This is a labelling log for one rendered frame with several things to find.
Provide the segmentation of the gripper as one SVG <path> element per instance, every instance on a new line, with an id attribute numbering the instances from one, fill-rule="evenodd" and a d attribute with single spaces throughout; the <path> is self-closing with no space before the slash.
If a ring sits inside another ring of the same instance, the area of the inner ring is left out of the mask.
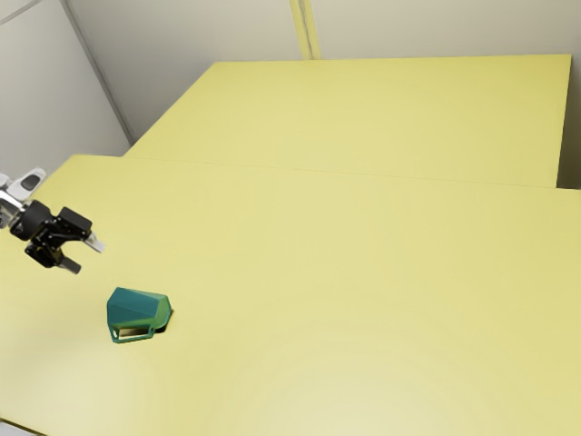
<path id="1" fill-rule="evenodd" d="M 78 274 L 82 266 L 64 255 L 62 246 L 82 242 L 98 253 L 105 244 L 92 229 L 93 223 L 81 214 L 64 207 L 53 215 L 43 203 L 33 200 L 10 225 L 10 234 L 26 242 L 25 253 L 44 268 L 61 268 Z M 46 243 L 50 236 L 50 246 Z"/>

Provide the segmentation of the teal faceted mug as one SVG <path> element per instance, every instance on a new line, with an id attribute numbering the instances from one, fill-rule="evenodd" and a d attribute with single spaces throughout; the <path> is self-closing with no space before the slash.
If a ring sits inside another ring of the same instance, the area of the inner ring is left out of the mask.
<path id="1" fill-rule="evenodd" d="M 151 339 L 172 315 L 167 295 L 117 287 L 106 303 L 106 320 L 114 343 Z"/>

